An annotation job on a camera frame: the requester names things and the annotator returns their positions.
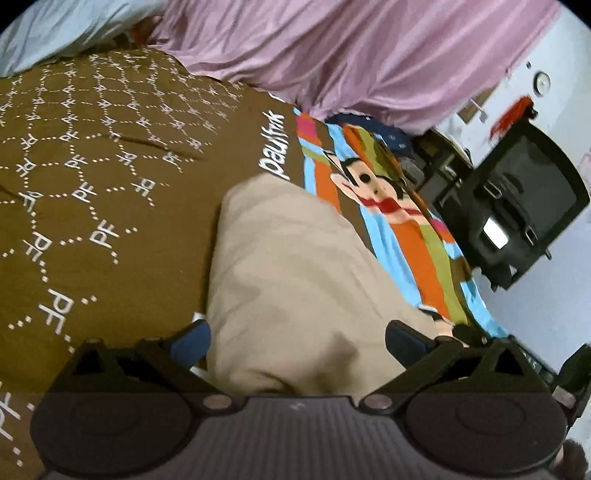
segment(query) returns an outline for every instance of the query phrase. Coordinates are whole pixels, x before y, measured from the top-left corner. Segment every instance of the hair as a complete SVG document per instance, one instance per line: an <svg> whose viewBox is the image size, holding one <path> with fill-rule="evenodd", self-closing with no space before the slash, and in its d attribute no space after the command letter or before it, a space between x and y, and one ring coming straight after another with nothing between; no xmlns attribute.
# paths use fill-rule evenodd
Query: hair
<svg viewBox="0 0 591 480"><path fill-rule="evenodd" d="M566 440L563 443L562 461L552 469L558 480L584 480L589 464L580 443Z"/></svg>

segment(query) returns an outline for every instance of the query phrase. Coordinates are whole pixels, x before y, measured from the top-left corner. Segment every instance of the black chair backrest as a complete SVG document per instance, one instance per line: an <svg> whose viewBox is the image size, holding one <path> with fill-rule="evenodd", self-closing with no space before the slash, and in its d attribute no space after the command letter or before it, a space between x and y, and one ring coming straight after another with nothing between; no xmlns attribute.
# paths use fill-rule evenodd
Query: black chair backrest
<svg viewBox="0 0 591 480"><path fill-rule="evenodd" d="M585 183L574 164L546 134L523 119L511 127L459 190L462 205L487 181L502 184L497 214L513 222L514 230L531 227L536 241L527 257L535 261L589 204Z"/></svg>

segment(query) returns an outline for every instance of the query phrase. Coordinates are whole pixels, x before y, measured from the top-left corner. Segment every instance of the white wall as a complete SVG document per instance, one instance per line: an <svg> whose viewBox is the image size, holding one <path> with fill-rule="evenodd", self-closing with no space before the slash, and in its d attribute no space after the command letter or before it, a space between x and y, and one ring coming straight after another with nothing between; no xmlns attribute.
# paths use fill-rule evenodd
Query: white wall
<svg viewBox="0 0 591 480"><path fill-rule="evenodd" d="M527 68L527 61L531 63L531 69ZM527 60L511 73L510 78L500 83L485 103L488 120L484 124L479 115L468 125L453 115L438 128L470 149L472 161L478 165L493 148L488 141L491 127L523 95L533 98L535 109L539 112L533 123L549 133L575 94L577 81L584 77L590 78L590 64L591 31L574 14L564 9ZM552 81L550 94L543 98L536 97L533 89L534 75L539 71L550 75Z"/></svg>
<svg viewBox="0 0 591 480"><path fill-rule="evenodd" d="M591 31L569 11L531 53L532 69L523 64L485 104L490 118L478 116L463 125L454 116L444 131L471 150L479 164L492 149L488 133L496 120L522 95L530 95L540 115L536 126L547 133L575 165L591 151ZM551 92L539 99L532 88L535 73L552 80ZM587 209L551 246L553 260L539 260L509 291L491 292L478 277L481 295L491 313L510 332L554 369L583 343L591 343L591 209ZM591 458L591 406L572 428Z"/></svg>

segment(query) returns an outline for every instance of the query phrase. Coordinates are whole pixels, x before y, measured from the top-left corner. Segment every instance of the bed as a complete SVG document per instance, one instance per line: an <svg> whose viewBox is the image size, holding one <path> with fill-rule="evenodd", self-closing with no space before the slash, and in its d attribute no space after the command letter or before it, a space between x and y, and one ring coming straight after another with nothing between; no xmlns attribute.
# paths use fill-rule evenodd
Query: bed
<svg viewBox="0 0 591 480"><path fill-rule="evenodd" d="M331 203L409 303L506 334L445 225L362 129L127 47L1 79L0 132L3 478L43 471L28 424L85 338L128 346L203 315L222 197L262 171Z"/></svg>

